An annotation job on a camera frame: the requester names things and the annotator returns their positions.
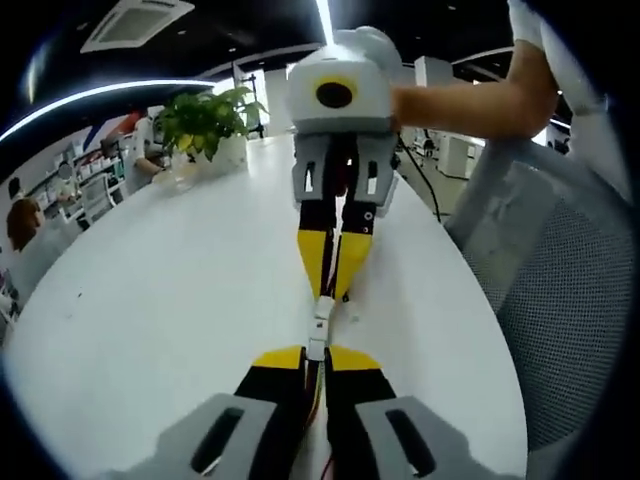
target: potted plant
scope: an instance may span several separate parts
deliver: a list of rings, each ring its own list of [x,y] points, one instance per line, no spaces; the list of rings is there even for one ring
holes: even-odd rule
[[[246,167],[247,125],[257,124],[260,110],[266,111],[246,100],[251,93],[236,87],[220,94],[178,95],[159,116],[165,147],[192,155],[201,169],[215,175]]]

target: brown hair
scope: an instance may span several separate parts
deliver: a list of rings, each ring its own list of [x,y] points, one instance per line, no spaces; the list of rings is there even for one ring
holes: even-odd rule
[[[30,198],[21,198],[11,206],[7,215],[7,236],[14,250],[22,251],[36,236],[40,226],[39,211],[40,206]]]

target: ceiling light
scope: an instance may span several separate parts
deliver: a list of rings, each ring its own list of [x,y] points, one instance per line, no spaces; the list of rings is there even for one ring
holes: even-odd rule
[[[316,0],[318,13],[320,14],[320,22],[322,23],[322,31],[324,32],[324,41],[327,45],[333,45],[333,26],[331,25],[331,12],[329,11],[329,3],[327,0]]]
[[[115,83],[113,85],[105,85],[104,87],[92,88],[91,90],[86,90],[84,92],[74,93],[73,95],[62,98],[60,100],[56,100],[49,105],[42,107],[39,110],[36,110],[33,113],[30,113],[18,123],[9,128],[6,132],[0,135],[0,142],[2,142],[9,135],[17,132],[22,127],[30,124],[34,120],[42,117],[43,115],[56,110],[64,105],[69,103],[73,103],[78,100],[82,100],[83,98],[92,97],[94,95],[100,95],[101,93],[114,92],[117,90],[127,90],[129,88],[138,88],[138,87],[156,87],[162,85],[180,85],[180,86],[196,86],[196,87],[214,87],[215,82],[208,82],[206,80],[138,80],[136,82],[124,82],[124,83]]]
[[[561,127],[568,128],[569,130],[571,130],[571,125],[561,122],[560,120],[556,120],[555,118],[551,119],[551,123],[555,123],[556,125],[560,125]]]

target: round table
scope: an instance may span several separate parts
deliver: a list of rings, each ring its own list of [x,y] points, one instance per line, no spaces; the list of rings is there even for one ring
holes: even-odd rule
[[[26,305],[7,378],[73,476],[132,467],[164,429],[234,392],[262,352],[306,345],[313,299],[296,244],[292,137],[249,142],[248,153],[246,172],[127,199]],[[502,332],[462,255],[402,181],[350,297],[357,320],[339,307],[332,343],[375,358],[396,394],[422,400],[482,468],[524,477],[524,408]],[[308,478],[327,459],[327,445],[317,450]]]

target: black cord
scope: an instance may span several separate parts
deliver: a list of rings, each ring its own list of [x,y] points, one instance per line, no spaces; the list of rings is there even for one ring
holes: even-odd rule
[[[413,158],[413,155],[411,155],[409,148],[405,145],[405,143],[402,141],[402,138],[400,138],[399,135],[398,135],[398,140],[400,141],[400,145],[402,145],[402,148],[404,148],[404,151],[407,152],[407,155],[409,155],[409,158],[411,159],[411,162],[415,165],[416,170],[418,170],[418,173],[420,174],[422,179],[425,181],[425,183],[429,187],[429,191],[431,192],[431,197],[433,198],[433,205],[436,207],[436,218],[438,219],[438,222],[442,223],[442,219],[440,218],[440,206],[438,205],[438,200],[436,199],[436,192],[433,190],[433,186],[431,185],[431,182],[429,181],[429,179],[427,179],[422,169],[418,166],[418,163]]]

